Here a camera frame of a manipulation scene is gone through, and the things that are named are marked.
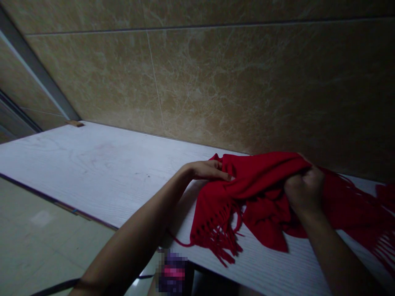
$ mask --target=wood grain surface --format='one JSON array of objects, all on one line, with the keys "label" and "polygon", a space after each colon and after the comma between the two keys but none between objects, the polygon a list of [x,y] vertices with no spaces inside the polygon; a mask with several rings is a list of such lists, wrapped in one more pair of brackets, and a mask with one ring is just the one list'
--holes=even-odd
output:
[{"label": "wood grain surface", "polygon": [[[0,173],[67,205],[120,227],[185,163],[215,153],[244,155],[83,121],[0,145]],[[351,177],[375,194],[375,182]],[[171,231],[189,242],[196,197],[204,181],[194,181],[178,205]],[[184,248],[166,237],[169,247],[189,260],[265,295],[330,295],[307,239],[286,235],[289,253],[268,249],[244,225],[244,249],[225,268],[201,247]],[[395,284],[379,261],[343,231],[341,237],[389,291]]]}]

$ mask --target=forearm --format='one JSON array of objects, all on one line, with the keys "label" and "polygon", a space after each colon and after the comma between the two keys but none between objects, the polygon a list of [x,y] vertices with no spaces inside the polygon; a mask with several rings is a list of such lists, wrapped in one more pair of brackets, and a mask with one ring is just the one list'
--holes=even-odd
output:
[{"label": "forearm", "polygon": [[71,295],[99,294],[113,286],[124,293],[154,254],[191,180],[191,171],[184,166],[112,236]]},{"label": "forearm", "polygon": [[322,212],[299,214],[334,295],[381,295],[384,290],[331,227]]}]

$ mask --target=black cord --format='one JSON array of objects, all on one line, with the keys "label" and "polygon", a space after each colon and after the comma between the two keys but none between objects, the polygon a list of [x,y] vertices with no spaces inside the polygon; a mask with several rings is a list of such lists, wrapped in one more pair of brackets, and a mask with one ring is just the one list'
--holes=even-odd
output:
[{"label": "black cord", "polygon": [[[153,278],[153,277],[154,277],[154,275],[140,275],[137,278],[139,280],[144,280],[144,279]],[[48,295],[52,295],[52,294],[55,294],[55,293],[61,292],[63,290],[67,290],[69,288],[74,287],[79,282],[79,280],[80,280],[79,278],[78,279],[73,279],[73,280],[68,280],[68,281],[65,281],[63,283],[57,284],[55,286],[52,286],[50,288],[47,288],[45,290],[42,290],[40,292],[34,293],[31,296],[48,296]]]}]

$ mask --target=wall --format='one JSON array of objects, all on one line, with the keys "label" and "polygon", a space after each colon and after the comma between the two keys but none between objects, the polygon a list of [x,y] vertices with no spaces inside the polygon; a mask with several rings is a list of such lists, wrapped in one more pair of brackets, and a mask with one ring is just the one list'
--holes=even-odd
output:
[{"label": "wall", "polygon": [[[64,117],[0,39],[0,89],[43,130],[65,124]],[[4,117],[0,124],[6,124]]]},{"label": "wall", "polygon": [[0,1],[85,120],[395,180],[393,1]]}]

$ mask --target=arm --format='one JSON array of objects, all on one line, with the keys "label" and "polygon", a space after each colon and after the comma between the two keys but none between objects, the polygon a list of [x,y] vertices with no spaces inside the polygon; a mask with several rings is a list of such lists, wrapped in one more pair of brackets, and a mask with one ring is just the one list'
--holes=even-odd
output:
[{"label": "arm", "polygon": [[193,179],[231,181],[221,167],[216,160],[184,165],[111,237],[70,295],[123,295],[154,254],[188,184]]},{"label": "arm", "polygon": [[331,227],[321,210],[324,173],[313,166],[289,178],[284,190],[334,295],[382,295],[381,285]]}]

